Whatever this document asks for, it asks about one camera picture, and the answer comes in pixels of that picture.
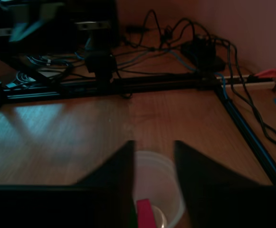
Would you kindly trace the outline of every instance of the red object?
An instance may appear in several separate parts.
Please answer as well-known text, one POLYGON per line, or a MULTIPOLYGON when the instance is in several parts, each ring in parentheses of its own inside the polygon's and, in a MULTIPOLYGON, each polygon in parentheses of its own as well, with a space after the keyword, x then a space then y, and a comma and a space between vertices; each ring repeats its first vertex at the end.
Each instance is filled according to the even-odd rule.
POLYGON ((259 78, 276 77, 276 68, 262 71, 258 74, 255 74, 255 76, 259 78))
POLYGON ((137 201, 138 227, 156 228, 156 221, 152 213, 152 206, 149 199, 137 201))

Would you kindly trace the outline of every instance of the plastic cup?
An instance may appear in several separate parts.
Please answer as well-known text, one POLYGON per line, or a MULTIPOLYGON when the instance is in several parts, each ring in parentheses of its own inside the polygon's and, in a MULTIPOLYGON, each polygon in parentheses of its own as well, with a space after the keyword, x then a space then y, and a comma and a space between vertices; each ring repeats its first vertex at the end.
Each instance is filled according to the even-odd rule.
POLYGON ((156 217, 165 217, 168 228, 175 227, 181 219, 185 207, 175 166, 167 157, 148 151, 135 154, 133 200, 142 199, 149 199, 152 206, 160 209, 163 216, 156 217))

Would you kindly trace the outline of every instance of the black device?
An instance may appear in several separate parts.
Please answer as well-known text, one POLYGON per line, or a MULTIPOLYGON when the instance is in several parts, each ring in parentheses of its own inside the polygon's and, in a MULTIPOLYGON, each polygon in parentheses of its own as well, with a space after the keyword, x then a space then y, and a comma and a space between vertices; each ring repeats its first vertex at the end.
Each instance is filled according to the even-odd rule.
POLYGON ((196 68, 203 71, 219 72, 225 70, 226 63, 216 55, 216 44, 202 36, 181 45, 181 53, 196 68))

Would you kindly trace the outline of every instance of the wooden table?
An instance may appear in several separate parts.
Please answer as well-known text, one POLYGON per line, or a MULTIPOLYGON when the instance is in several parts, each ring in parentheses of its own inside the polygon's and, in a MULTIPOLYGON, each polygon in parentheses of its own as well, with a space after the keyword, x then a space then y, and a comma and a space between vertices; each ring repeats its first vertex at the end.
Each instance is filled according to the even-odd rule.
MULTIPOLYGON (((120 57, 118 62, 134 56, 120 57)), ((169 54, 130 69, 187 71, 169 54)), ((86 69, 78 68, 76 73, 86 75, 86 69)), ((276 161, 276 146, 265 139, 251 109, 228 94, 276 161)), ((251 95, 264 120, 276 128, 275 95, 269 90, 251 91, 251 95)), ((246 177, 271 184, 214 92, 194 89, 134 94, 130 100, 116 95, 4 105, 0 184, 74 183, 127 140, 136 140, 137 150, 171 159, 173 141, 182 140, 246 177)), ((184 217, 179 227, 185 224, 184 217)))

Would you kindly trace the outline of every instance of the pink wall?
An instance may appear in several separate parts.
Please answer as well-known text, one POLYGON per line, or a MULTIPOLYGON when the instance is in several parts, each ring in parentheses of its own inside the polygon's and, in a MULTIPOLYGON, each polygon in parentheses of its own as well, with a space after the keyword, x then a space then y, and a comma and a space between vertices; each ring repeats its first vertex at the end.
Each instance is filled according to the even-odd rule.
POLYGON ((194 18, 238 47, 255 70, 276 67, 276 0, 118 0, 121 24, 141 24, 149 9, 159 20, 194 18))

